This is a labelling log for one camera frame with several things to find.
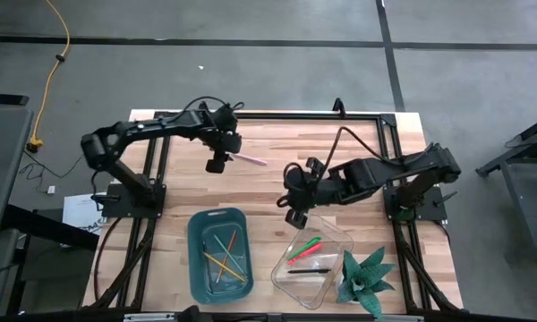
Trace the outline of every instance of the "white paper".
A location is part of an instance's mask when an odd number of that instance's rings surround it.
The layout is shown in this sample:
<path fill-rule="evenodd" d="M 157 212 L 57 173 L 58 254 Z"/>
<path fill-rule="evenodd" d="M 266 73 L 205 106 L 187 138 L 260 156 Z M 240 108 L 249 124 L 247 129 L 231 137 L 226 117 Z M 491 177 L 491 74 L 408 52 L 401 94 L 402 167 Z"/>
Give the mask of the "white paper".
<path fill-rule="evenodd" d="M 106 222 L 106 218 L 101 216 L 103 206 L 96 208 L 96 202 L 91 199 L 91 194 L 64 197 L 64 214 L 62 221 L 64 224 L 81 228 L 90 233 L 101 234 L 101 227 Z"/>

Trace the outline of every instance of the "yellow extension cord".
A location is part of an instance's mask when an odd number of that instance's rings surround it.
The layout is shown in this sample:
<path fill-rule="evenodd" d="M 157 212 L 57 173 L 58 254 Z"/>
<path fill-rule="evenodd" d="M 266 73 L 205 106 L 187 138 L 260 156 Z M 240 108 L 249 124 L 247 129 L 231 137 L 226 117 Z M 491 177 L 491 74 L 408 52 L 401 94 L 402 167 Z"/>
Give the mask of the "yellow extension cord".
<path fill-rule="evenodd" d="M 34 152 L 34 153 L 38 152 L 38 148 L 44 145 L 44 141 L 41 139 L 38 139 L 38 126 L 39 126 L 39 121 L 42 118 L 42 114 L 44 113 L 44 108 L 46 107 L 47 92 L 50 87 L 50 81 L 52 80 L 52 77 L 54 76 L 55 71 L 60 66 L 60 62 L 63 62 L 65 60 L 65 54 L 68 52 L 68 49 L 70 48 L 70 31 L 68 30 L 68 26 L 65 24 L 64 18 L 49 0 L 46 0 L 46 2 L 47 4 L 49 4 L 52 10 L 54 10 L 54 13 L 60 19 L 60 22 L 64 25 L 66 41 L 65 41 L 64 51 L 62 52 L 62 54 L 56 56 L 54 67 L 52 68 L 52 71 L 50 71 L 49 75 L 47 76 L 46 88 L 44 89 L 44 97 L 42 98 L 42 107 L 39 109 L 38 117 L 36 117 L 36 122 L 34 123 L 34 131 L 32 133 L 32 136 L 30 137 L 30 143 L 26 147 L 30 152 Z"/>

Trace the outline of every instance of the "pink marker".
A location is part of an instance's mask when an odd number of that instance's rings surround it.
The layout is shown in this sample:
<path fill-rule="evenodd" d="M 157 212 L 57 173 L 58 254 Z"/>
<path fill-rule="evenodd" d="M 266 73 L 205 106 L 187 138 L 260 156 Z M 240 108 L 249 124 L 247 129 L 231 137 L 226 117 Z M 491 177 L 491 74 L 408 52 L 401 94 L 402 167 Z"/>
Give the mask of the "pink marker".
<path fill-rule="evenodd" d="M 314 246 L 310 247 L 309 249 L 303 251 L 300 255 L 298 255 L 297 257 L 293 258 L 293 259 L 290 259 L 289 261 L 286 262 L 286 264 L 288 265 L 293 265 L 295 261 L 297 261 L 299 258 L 303 258 L 305 256 L 308 256 L 308 255 L 311 255 L 313 252 L 315 252 L 316 250 L 319 250 L 320 247 L 322 247 L 322 242 L 318 242 L 318 243 L 315 243 Z"/>
<path fill-rule="evenodd" d="M 265 161 L 265 160 L 261 160 L 261 159 L 255 158 L 255 157 L 249 157 L 249 156 L 238 154 L 238 153 L 232 153 L 231 156 L 236 157 L 236 158 L 240 158 L 240 159 L 242 159 L 244 161 L 254 163 L 255 165 L 267 165 L 268 164 L 268 162 Z"/>

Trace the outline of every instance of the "wooden tabletop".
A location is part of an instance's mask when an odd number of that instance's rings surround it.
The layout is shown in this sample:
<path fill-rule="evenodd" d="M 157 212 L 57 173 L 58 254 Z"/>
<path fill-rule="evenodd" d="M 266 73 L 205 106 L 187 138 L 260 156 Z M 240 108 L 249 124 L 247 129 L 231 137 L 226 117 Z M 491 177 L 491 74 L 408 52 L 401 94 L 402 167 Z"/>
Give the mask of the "wooden tabletop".
<path fill-rule="evenodd" d="M 130 120 L 150 119 L 155 112 L 133 110 Z M 422 150 L 425 141 L 420 116 L 417 113 L 396 113 L 396 119 L 403 153 Z M 235 207 L 247 216 L 254 287 L 247 297 L 238 302 L 200 305 L 201 311 L 366 313 L 359 305 L 335 304 L 337 292 L 334 286 L 328 289 L 319 309 L 306 309 L 277 289 L 270 280 L 273 267 L 298 232 L 285 222 L 286 210 L 276 205 L 277 199 L 285 191 L 283 169 L 293 161 L 304 164 L 307 157 L 318 157 L 324 161 L 340 125 L 349 126 L 379 152 L 376 126 L 369 121 L 239 120 L 237 130 L 243 136 L 241 153 L 263 159 L 268 165 L 255 165 L 236 159 L 226 164 L 223 174 L 208 174 L 205 164 L 211 158 L 209 149 L 200 141 L 190 142 L 173 137 L 165 176 L 166 204 L 155 231 L 142 309 L 181 311 L 197 304 L 189 287 L 187 224 L 190 217 L 199 211 Z M 121 158 L 137 173 L 142 172 L 147 144 L 147 141 L 133 143 Z M 151 177 L 155 177 L 157 170 L 158 154 L 156 156 Z M 331 165 L 356 157 L 371 157 L 371 154 L 349 135 L 343 134 Z M 381 191 L 353 205 L 315 208 L 311 214 L 323 216 L 348 233 L 354 240 L 353 254 L 357 260 L 361 261 L 377 248 L 385 246 L 384 262 L 397 263 L 394 234 L 391 223 L 385 218 Z M 111 284 L 124 265 L 131 225 L 132 220 L 122 220 L 107 241 L 98 273 L 101 292 Z M 446 235 L 431 222 L 418 222 L 417 225 L 426 270 L 447 298 L 462 307 Z M 107 228 L 108 225 L 104 227 L 102 237 Z M 408 265 L 408 269 L 414 299 L 421 307 L 416 274 L 411 266 Z M 137 270 L 133 272 L 128 301 L 134 292 L 136 275 Z M 94 301 L 91 277 L 83 305 Z M 385 279 L 396 290 L 378 294 L 383 312 L 405 313 L 398 268 Z"/>

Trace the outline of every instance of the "stick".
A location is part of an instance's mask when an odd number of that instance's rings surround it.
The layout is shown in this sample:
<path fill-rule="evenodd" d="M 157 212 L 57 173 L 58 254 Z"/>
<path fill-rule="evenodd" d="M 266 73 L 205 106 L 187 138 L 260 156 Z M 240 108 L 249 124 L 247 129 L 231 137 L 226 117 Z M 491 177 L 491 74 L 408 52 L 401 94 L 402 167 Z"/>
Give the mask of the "stick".
<path fill-rule="evenodd" d="M 228 255 L 228 257 L 233 261 L 234 265 L 239 268 L 239 270 L 241 271 L 241 273 L 243 274 L 246 274 L 244 273 L 244 270 L 241 268 L 241 266 L 239 265 L 239 263 L 236 262 L 236 259 L 234 259 L 233 255 L 231 255 L 231 253 L 226 249 L 225 245 L 223 245 L 223 242 L 218 239 L 218 237 L 213 234 L 213 237 L 215 237 L 215 240 L 217 240 L 218 244 L 221 246 L 221 248 L 225 251 L 226 255 Z"/>
<path fill-rule="evenodd" d="M 231 248 L 233 248 L 233 242 L 234 242 L 234 238 L 236 237 L 236 229 L 234 230 L 233 232 L 233 237 L 231 237 L 231 241 L 229 242 L 229 247 L 228 247 L 228 250 L 231 251 Z M 223 265 L 226 265 L 226 260 L 229 258 L 228 255 L 225 255 L 225 259 L 223 259 Z M 218 281 L 221 280 L 221 275 L 223 274 L 223 268 L 221 267 L 221 270 L 218 271 L 218 276 L 217 276 L 217 281 L 215 282 L 215 284 L 218 284 Z"/>
<path fill-rule="evenodd" d="M 240 279 L 240 280 L 243 281 L 243 282 L 246 282 L 242 276 L 240 276 L 240 275 L 236 274 L 235 272 L 233 272 L 233 270 L 232 270 L 231 268 L 226 267 L 225 265 L 223 265 L 223 263 L 221 263 L 220 261 L 216 260 L 214 257 L 210 256 L 208 253 L 206 253 L 206 252 L 203 251 L 203 254 L 205 254 L 205 256 L 207 256 L 208 259 L 214 261 L 217 265 L 219 265 L 219 266 L 221 266 L 222 268 L 224 268 L 225 271 L 227 271 L 227 272 L 233 274 L 234 277 Z"/>

